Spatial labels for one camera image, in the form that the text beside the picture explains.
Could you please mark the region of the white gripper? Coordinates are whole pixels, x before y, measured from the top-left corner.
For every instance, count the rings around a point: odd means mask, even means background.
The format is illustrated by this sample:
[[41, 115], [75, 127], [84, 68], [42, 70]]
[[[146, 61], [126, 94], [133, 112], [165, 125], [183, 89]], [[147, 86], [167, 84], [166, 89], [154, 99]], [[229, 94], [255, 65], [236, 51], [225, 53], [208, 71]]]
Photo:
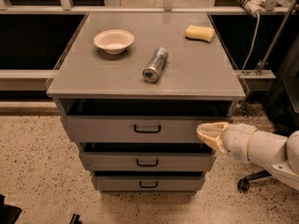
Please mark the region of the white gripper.
[[226, 121], [199, 124], [196, 133], [201, 141], [215, 151], [226, 153], [234, 161], [249, 163], [248, 146], [257, 132], [255, 126]]

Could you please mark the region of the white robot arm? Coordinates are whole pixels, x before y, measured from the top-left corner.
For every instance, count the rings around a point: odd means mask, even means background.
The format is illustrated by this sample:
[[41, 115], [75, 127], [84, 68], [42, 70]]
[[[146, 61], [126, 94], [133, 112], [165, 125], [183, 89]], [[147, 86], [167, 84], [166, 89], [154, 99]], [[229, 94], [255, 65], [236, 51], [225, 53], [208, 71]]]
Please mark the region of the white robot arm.
[[240, 179], [237, 189], [246, 192], [250, 180], [273, 176], [285, 185], [299, 189], [299, 132], [289, 137], [259, 131], [245, 123], [202, 123], [196, 128], [201, 141], [232, 160], [254, 163], [263, 171]]

